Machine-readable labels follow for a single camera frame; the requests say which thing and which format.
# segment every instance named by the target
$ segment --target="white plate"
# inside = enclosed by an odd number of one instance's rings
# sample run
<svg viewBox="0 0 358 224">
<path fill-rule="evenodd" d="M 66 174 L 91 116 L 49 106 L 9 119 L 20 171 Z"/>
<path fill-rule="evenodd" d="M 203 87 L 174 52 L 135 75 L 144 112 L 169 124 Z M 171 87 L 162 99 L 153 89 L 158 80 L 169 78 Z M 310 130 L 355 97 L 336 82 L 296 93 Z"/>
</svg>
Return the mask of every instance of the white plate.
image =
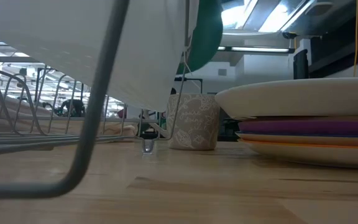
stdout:
<svg viewBox="0 0 358 224">
<path fill-rule="evenodd" d="M 284 161 L 358 168 L 358 147 L 240 141 L 246 143 L 255 152 Z"/>
<path fill-rule="evenodd" d="M 318 144 L 329 146 L 358 146 L 358 137 L 344 136 L 291 136 L 277 134 L 236 133 L 245 141 L 277 142 L 288 144 Z"/>
<path fill-rule="evenodd" d="M 0 39 L 92 86 L 116 1 L 0 0 Z M 194 28 L 198 1 L 190 7 Z M 185 14 L 185 1 L 130 1 L 108 89 L 111 97 L 165 111 L 184 49 Z"/>
<path fill-rule="evenodd" d="M 315 78 L 257 83 L 218 93 L 232 118 L 358 116 L 358 78 Z"/>
</svg>

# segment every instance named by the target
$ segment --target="metal wire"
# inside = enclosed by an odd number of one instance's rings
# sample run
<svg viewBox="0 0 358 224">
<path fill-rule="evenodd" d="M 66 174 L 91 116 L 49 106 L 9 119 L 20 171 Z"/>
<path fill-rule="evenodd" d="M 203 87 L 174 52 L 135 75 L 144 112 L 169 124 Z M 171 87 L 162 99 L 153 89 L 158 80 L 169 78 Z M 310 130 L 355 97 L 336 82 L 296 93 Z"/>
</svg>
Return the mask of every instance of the metal wire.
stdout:
<svg viewBox="0 0 358 224">
<path fill-rule="evenodd" d="M 26 79 L 25 79 L 25 76 L 22 75 L 22 74 L 15 74 L 15 75 L 13 75 L 13 77 L 17 77 L 17 76 L 19 76 L 19 75 L 23 76 L 23 77 L 24 77 L 24 80 L 26 80 Z M 10 78 L 8 79 L 7 83 L 6 83 L 4 96 L 3 96 L 3 99 L 0 99 L 1 101 L 5 101 L 5 99 L 6 99 L 7 91 L 8 91 L 8 89 L 9 89 L 9 85 L 11 84 L 11 80 L 12 80 L 12 77 L 10 77 Z"/>
<path fill-rule="evenodd" d="M 24 83 L 27 84 L 27 79 L 26 79 L 25 75 L 23 75 L 23 78 L 24 78 Z M 19 106 L 17 106 L 16 115 L 15 115 L 15 121 L 13 123 L 13 128 L 16 128 L 17 119 L 19 117 L 20 106 L 22 105 L 23 93 L 24 93 L 24 87 L 22 87 L 22 91 L 20 93 Z"/>
<path fill-rule="evenodd" d="M 0 198 L 57 197 L 74 189 L 84 177 L 91 159 L 93 146 L 97 142 L 96 135 L 101 119 L 100 114 L 103 109 L 103 101 L 100 101 L 99 99 L 102 98 L 107 92 L 128 5 L 129 1 L 114 1 L 114 3 L 112 4 L 111 16 L 109 18 L 106 36 L 101 47 L 98 66 L 96 67 L 96 75 L 93 82 L 94 88 L 92 88 L 91 90 L 86 119 L 81 130 L 78 147 L 70 171 L 61 181 L 54 184 L 0 184 Z M 47 143 L 53 146 L 55 143 L 58 145 L 62 145 L 65 143 L 72 144 L 72 142 L 70 141 L 63 143 L 60 141 Z M 0 150 L 3 153 L 6 153 L 12 150 L 13 147 L 15 148 L 14 150 L 17 151 L 18 149 L 16 149 L 16 147 L 19 146 L 15 145 L 1 147 L 3 148 L 0 148 Z M 34 147 L 34 145 L 30 143 L 27 144 L 25 147 Z"/>
<path fill-rule="evenodd" d="M 104 134 L 104 129 L 106 128 L 106 118 L 107 118 L 107 108 L 109 106 L 109 96 L 106 96 L 106 106 L 104 107 L 104 118 L 103 118 L 103 129 L 102 134 Z"/>
<path fill-rule="evenodd" d="M 2 110 L 4 111 L 4 114 L 6 116 L 6 119 L 7 119 L 7 122 L 9 124 L 9 127 L 13 130 L 14 133 L 20 135 L 20 133 L 18 133 L 14 128 L 13 128 L 13 124 L 12 124 L 12 120 L 11 120 L 11 117 L 9 116 L 9 112 L 6 108 L 6 105 L 5 105 L 5 100 L 4 100 L 4 97 L 1 93 L 1 89 L 0 89 L 0 102 L 1 102 L 1 110 L 0 110 L 0 116 L 1 116 L 1 112 Z"/>
<path fill-rule="evenodd" d="M 45 69 L 44 69 L 44 74 L 42 75 L 42 81 L 41 81 L 41 85 L 40 85 L 40 91 L 37 92 L 37 86 L 35 87 L 35 119 L 33 119 L 33 121 L 31 122 L 31 128 L 30 128 L 30 133 L 33 130 L 34 127 L 34 121 L 37 119 L 37 110 L 38 110 L 38 106 L 40 104 L 40 99 L 41 99 L 41 92 L 42 92 L 42 87 L 44 86 L 44 81 L 45 81 L 45 76 L 47 75 L 47 65 L 45 65 Z"/>
<path fill-rule="evenodd" d="M 70 100 L 70 107 L 68 108 L 68 113 L 67 113 L 67 124 L 66 124 L 66 131 L 65 134 L 67 134 L 68 132 L 68 125 L 70 124 L 70 118 L 71 118 L 71 111 L 73 109 L 73 101 L 74 101 L 74 92 L 75 92 L 75 87 L 77 85 L 77 81 L 74 80 L 74 86 L 73 86 L 73 93 L 71 94 L 71 100 Z"/>
<path fill-rule="evenodd" d="M 125 116 L 127 114 L 127 105 L 124 104 L 124 111 L 122 112 L 122 121 L 121 121 L 121 133 L 120 136 L 124 134 L 124 122 L 125 122 Z"/>
<path fill-rule="evenodd" d="M 52 105 L 52 110 L 55 109 L 55 106 L 56 106 L 56 99 L 57 99 L 57 96 L 58 96 L 58 92 L 59 92 L 59 87 L 60 87 L 60 82 L 62 81 L 62 79 L 66 77 L 66 75 L 62 75 L 60 78 L 59 78 L 59 81 L 57 82 L 57 86 L 56 86 L 56 93 L 55 93 L 55 98 L 53 99 L 53 105 Z M 50 119 L 49 119 L 49 125 L 48 125 L 48 133 L 50 132 L 50 127 L 52 125 L 52 119 L 53 119 L 53 113 L 50 114 Z"/>
<path fill-rule="evenodd" d="M 23 80 L 21 80 L 20 78 L 17 78 L 16 76 L 14 75 L 11 75 L 7 72 L 3 72 L 3 71 L 0 71 L 0 74 L 1 75 L 5 75 L 7 77 L 12 77 L 13 79 L 15 79 L 16 81 L 18 81 L 18 83 L 20 83 L 25 92 L 26 92 L 26 95 L 27 95 L 27 99 L 31 99 L 31 94 L 30 94 L 30 90 L 29 90 L 29 87 L 23 82 Z M 38 122 L 38 119 L 37 119 L 37 116 L 36 116 L 36 113 L 35 113 L 35 110 L 34 110 L 34 104 L 31 100 L 28 101 L 29 103 L 29 106 L 30 106 L 30 110 L 31 110 L 31 115 L 35 121 L 35 127 L 37 128 L 38 132 L 42 135 L 46 135 L 42 130 L 41 130 L 41 127 L 40 127 L 40 124 Z"/>
</svg>

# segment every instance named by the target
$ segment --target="white container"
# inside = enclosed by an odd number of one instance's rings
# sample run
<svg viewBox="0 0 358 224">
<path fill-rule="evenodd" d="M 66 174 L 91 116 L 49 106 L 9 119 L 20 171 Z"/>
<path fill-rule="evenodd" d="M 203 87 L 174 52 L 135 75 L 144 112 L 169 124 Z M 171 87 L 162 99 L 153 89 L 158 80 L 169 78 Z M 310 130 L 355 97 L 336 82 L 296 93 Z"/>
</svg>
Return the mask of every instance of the white container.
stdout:
<svg viewBox="0 0 358 224">
<path fill-rule="evenodd" d="M 0 0 L 0 39 L 92 86 L 114 1 Z M 131 0 L 108 95 L 164 111 L 184 42 L 185 1 Z"/>
</svg>

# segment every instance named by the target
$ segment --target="green object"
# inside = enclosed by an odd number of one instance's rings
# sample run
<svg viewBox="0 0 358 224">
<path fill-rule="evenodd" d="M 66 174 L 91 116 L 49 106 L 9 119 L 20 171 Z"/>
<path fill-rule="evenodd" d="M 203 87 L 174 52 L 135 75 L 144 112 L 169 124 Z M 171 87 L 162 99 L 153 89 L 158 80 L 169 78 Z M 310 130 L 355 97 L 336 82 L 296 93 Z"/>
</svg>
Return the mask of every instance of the green object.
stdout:
<svg viewBox="0 0 358 224">
<path fill-rule="evenodd" d="M 198 4 L 197 25 L 187 60 L 192 72 L 207 64 L 218 50 L 223 33 L 221 9 L 220 0 L 200 0 Z M 183 73 L 184 66 L 184 63 L 179 64 L 177 74 Z"/>
</svg>

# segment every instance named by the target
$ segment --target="purple plate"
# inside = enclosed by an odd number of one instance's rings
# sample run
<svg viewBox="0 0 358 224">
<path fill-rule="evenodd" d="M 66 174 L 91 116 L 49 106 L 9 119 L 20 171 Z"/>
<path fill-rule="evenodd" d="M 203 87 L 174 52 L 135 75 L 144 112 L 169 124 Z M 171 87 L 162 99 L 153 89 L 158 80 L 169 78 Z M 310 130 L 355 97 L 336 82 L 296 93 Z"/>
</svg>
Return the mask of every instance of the purple plate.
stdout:
<svg viewBox="0 0 358 224">
<path fill-rule="evenodd" d="M 243 133 L 255 134 L 358 136 L 358 121 L 244 121 L 239 128 Z"/>
</svg>

